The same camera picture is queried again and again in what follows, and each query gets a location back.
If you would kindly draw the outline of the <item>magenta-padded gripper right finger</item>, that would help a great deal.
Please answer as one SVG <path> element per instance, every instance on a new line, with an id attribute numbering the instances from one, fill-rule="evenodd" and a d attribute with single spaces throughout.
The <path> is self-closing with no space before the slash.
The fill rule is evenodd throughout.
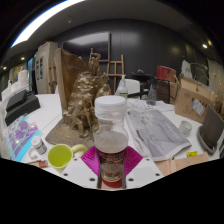
<path id="1" fill-rule="evenodd" d="M 123 167 L 123 188 L 143 187 L 163 177 L 154 161 L 143 158 L 135 149 L 128 146 Z"/>

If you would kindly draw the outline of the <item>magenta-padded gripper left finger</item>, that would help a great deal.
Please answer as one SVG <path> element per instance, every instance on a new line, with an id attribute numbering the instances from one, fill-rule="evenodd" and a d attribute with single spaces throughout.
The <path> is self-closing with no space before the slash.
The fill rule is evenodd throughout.
<path id="1" fill-rule="evenodd" d="M 100 162 L 96 148 L 91 147 L 80 158 L 73 158 L 61 176 L 81 187 L 98 189 L 100 187 Z"/>

